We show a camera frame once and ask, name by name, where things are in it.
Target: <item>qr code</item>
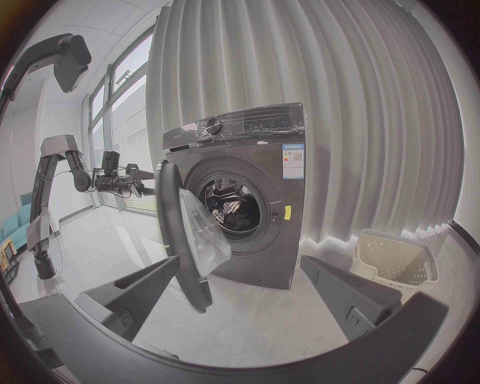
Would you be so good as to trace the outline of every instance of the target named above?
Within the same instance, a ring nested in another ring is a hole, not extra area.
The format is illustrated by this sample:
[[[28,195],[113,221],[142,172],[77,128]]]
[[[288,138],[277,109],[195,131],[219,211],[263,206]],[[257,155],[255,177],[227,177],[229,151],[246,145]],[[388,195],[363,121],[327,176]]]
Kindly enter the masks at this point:
[[[303,152],[294,152],[293,153],[293,161],[302,161],[303,160]]]

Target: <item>control knob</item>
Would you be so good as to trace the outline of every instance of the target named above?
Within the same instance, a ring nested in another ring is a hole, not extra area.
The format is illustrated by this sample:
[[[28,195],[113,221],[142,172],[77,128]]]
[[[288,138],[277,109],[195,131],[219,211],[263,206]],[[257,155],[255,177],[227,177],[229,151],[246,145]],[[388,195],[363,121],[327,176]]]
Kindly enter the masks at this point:
[[[211,135],[216,135],[222,129],[222,122],[216,117],[207,121],[207,132]]]

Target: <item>ceiling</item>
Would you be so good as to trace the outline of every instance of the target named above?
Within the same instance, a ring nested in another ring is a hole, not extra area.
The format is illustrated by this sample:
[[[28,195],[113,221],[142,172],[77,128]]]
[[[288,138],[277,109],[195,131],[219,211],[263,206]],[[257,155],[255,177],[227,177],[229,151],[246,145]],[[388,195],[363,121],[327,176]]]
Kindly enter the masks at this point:
[[[56,35],[82,35],[92,55],[89,71],[77,89],[63,93],[56,81],[49,81],[47,103],[81,102],[94,75],[120,40],[145,16],[165,3],[162,0],[64,0],[59,1],[50,14],[40,22],[25,48]],[[35,108],[40,99],[44,79],[53,78],[49,65],[30,74],[17,91],[6,115],[23,109]]]

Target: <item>plastic wrap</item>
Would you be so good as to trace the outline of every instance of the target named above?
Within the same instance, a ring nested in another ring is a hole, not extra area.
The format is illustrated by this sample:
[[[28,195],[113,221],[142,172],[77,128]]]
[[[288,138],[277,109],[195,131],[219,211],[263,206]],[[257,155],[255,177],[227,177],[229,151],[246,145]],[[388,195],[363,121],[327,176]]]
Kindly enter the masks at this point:
[[[180,189],[180,205],[190,251],[200,276],[205,277],[232,256],[230,244],[193,193]]]
[[[258,139],[275,135],[302,134],[305,130],[301,103],[243,109],[217,116],[223,123],[217,134],[208,132],[209,120],[197,122],[197,143]]]

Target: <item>glass window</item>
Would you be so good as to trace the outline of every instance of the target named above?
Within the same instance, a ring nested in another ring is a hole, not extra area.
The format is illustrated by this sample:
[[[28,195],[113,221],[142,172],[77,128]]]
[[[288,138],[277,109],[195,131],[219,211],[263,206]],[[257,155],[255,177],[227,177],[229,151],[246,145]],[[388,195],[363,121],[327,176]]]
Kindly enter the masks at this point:
[[[122,83],[128,79],[132,73],[139,69],[148,60],[148,52],[152,44],[152,35],[142,41],[137,47],[124,58],[115,69],[115,82],[113,91],[115,92]]]
[[[92,116],[93,120],[97,114],[102,110],[103,107],[103,91],[105,90],[105,85],[102,85],[95,97],[92,99]]]
[[[112,139],[120,153],[120,166],[138,164],[141,170],[153,172],[145,113],[146,75],[126,90],[112,106]],[[154,188],[153,180],[144,180],[147,188]],[[128,207],[156,210],[155,197],[126,199]]]
[[[100,168],[102,166],[103,151],[105,151],[103,145],[103,118],[101,118],[92,129],[92,142],[95,168]]]
[[[95,168],[102,166],[102,157],[105,147],[103,144],[103,118],[101,118],[92,129],[93,158],[95,160]],[[115,196],[111,193],[101,192],[103,201],[107,204],[116,205]]]

